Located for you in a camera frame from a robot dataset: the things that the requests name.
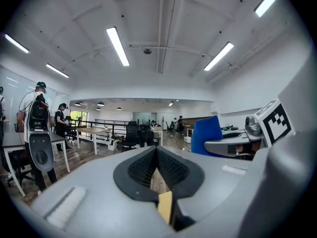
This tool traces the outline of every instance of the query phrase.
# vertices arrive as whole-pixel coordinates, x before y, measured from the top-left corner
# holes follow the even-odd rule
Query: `white table leg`
[[[79,132],[76,131],[76,134],[77,134],[77,147],[78,147],[78,149],[80,149],[80,146],[79,146]]]
[[[95,155],[97,155],[97,134],[94,134]]]
[[[65,163],[66,163],[67,172],[69,173],[70,169],[69,169],[68,159],[67,159],[67,154],[66,154],[65,141],[62,142],[62,145],[63,145],[63,151],[64,151],[64,160],[65,160]]]
[[[13,177],[13,180],[14,180],[16,186],[18,187],[21,195],[25,196],[25,193],[23,192],[23,190],[22,190],[22,188],[21,188],[21,186],[19,184],[19,181],[18,181],[18,179],[15,176],[14,170],[13,170],[11,162],[10,162],[9,154],[8,154],[8,151],[6,149],[4,149],[4,155],[5,155],[6,162],[7,162],[8,166],[9,166],[10,173],[12,174],[12,177]]]

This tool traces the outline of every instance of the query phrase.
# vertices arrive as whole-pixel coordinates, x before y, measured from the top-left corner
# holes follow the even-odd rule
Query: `ceiling light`
[[[274,3],[275,0],[262,0],[259,5],[255,8],[256,14],[261,17],[266,10]]]
[[[6,77],[6,78],[7,78],[7,79],[10,79],[10,80],[12,80],[12,81],[14,81],[14,82],[19,83],[18,81],[14,80],[14,79],[12,79],[12,78],[9,78],[9,77]]]
[[[115,50],[117,51],[117,54],[123,64],[123,66],[129,66],[129,61],[125,55],[125,52],[123,50],[123,47],[122,47],[122,44],[121,44],[121,41],[120,41],[120,38],[119,38],[119,35],[118,35],[118,32],[117,32],[117,28],[115,27],[112,27],[112,28],[109,28],[107,29],[107,33],[110,37],[110,40],[115,48]]]
[[[220,52],[218,53],[218,55],[216,55],[210,63],[208,63],[208,65],[204,68],[204,70],[208,71],[210,70],[212,67],[215,66],[215,64],[217,62],[219,62],[231,49],[233,48],[233,44],[231,44],[230,42],[228,42],[223,48],[222,50],[220,50]]]
[[[60,75],[62,75],[62,76],[64,76],[64,77],[66,77],[66,78],[69,78],[69,76],[68,76],[68,75],[66,75],[65,73],[61,72],[60,70],[58,70],[58,69],[54,68],[54,67],[53,67],[53,66],[51,66],[49,63],[48,63],[48,64],[46,64],[46,67],[48,67],[48,68],[52,69],[53,71],[55,71],[55,72],[59,73]]]
[[[16,45],[19,49],[23,50],[25,53],[29,53],[29,50],[25,47],[23,47],[20,43],[18,43],[16,40],[12,39],[10,36],[7,34],[4,35],[4,37],[10,41],[12,44]]]

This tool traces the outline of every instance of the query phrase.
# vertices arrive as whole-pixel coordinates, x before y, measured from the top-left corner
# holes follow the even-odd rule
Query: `desk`
[[[159,133],[160,134],[160,145],[163,145],[163,130],[161,127],[152,127],[151,126],[151,131],[155,132],[155,133]]]
[[[94,136],[94,147],[95,147],[95,155],[97,155],[97,134],[99,133],[110,133],[111,129],[106,128],[97,128],[97,127],[88,127],[88,128],[76,128],[77,131],[77,146],[79,146],[79,131],[92,134]]]
[[[193,135],[193,131],[194,131],[194,128],[192,125],[184,125],[184,127],[186,128],[186,136],[188,137],[188,131],[192,131],[192,135]]]
[[[25,196],[25,193],[23,192],[16,176],[15,176],[15,172],[12,168],[11,162],[10,162],[10,158],[9,158],[9,151],[17,151],[17,150],[23,150],[24,149],[24,133],[17,133],[17,132],[5,132],[4,133],[4,137],[3,137],[3,143],[2,143],[2,147],[4,150],[4,154],[5,154],[5,159],[6,162],[9,166],[10,172],[12,174],[13,180],[17,186],[17,188],[19,189],[20,193],[22,194],[22,196]],[[65,138],[60,137],[56,134],[50,134],[51,137],[51,141],[53,145],[56,144],[62,144],[63,145],[63,151],[64,151],[64,159],[65,159],[65,163],[66,163],[66,167],[67,167],[67,172],[69,173],[69,165],[68,165],[68,160],[67,160],[67,154],[66,154],[66,147],[65,147]]]

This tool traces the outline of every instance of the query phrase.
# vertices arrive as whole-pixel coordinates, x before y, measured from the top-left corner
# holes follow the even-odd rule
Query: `smoke detector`
[[[144,49],[144,50],[143,50],[143,53],[146,54],[146,55],[149,55],[150,53],[152,53],[152,50],[150,50],[150,49]]]

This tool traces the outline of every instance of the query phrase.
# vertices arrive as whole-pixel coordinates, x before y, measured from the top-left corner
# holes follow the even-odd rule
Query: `blue chair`
[[[194,124],[194,132],[192,135],[191,151],[202,155],[215,156],[224,158],[216,153],[207,152],[204,148],[204,142],[207,140],[223,139],[218,116],[208,119],[197,120]]]

